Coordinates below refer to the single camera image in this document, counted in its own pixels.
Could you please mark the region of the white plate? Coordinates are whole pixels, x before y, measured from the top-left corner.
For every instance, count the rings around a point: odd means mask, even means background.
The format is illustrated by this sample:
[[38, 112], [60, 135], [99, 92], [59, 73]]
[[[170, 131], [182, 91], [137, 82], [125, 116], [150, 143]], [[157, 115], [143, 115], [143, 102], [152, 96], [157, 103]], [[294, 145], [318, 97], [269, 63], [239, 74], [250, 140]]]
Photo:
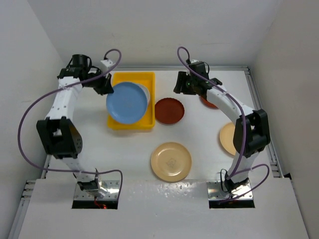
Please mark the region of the white plate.
[[145, 96], [146, 96], [146, 99], [147, 99], [147, 104], [149, 105], [150, 103], [150, 92], [148, 90], [148, 88], [142, 84], [138, 84], [138, 86], [143, 90]]

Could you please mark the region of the blue plate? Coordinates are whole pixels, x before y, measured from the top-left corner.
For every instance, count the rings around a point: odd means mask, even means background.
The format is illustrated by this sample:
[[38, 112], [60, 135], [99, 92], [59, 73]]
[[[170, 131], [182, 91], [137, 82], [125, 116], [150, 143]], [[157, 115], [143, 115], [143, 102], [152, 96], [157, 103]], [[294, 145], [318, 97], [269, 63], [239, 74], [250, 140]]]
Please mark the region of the blue plate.
[[148, 108], [148, 99], [144, 90], [132, 82], [121, 82], [108, 94], [106, 107], [116, 122], [134, 124], [143, 118]]

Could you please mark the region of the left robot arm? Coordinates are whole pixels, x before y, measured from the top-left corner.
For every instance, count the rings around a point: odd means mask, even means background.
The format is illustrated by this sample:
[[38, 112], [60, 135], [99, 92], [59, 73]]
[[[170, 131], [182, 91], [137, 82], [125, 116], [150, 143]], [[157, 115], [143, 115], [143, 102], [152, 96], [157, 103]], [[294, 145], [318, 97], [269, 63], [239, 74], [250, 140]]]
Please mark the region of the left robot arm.
[[72, 56], [68, 65], [58, 75], [59, 92], [44, 120], [39, 120], [36, 129], [48, 155], [61, 160], [72, 171], [80, 189], [97, 198], [106, 196], [107, 186], [102, 183], [95, 169], [81, 165], [78, 158], [83, 149], [83, 140], [72, 122], [75, 104], [84, 87], [92, 88], [99, 95], [112, 94], [111, 74], [93, 66], [90, 57], [82, 54]]

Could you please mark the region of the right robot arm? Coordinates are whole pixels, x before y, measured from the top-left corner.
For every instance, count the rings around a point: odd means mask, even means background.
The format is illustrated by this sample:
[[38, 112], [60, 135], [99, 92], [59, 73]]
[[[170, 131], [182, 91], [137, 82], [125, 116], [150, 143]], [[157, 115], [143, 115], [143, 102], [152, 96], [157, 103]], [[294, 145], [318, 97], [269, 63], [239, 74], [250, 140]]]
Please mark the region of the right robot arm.
[[223, 188], [231, 193], [248, 182], [255, 159], [270, 143], [268, 115], [263, 109], [255, 110], [228, 93], [218, 79], [210, 79], [204, 62], [187, 60], [185, 65], [188, 71], [179, 72], [173, 91], [203, 97], [235, 125], [236, 153], [223, 183]]

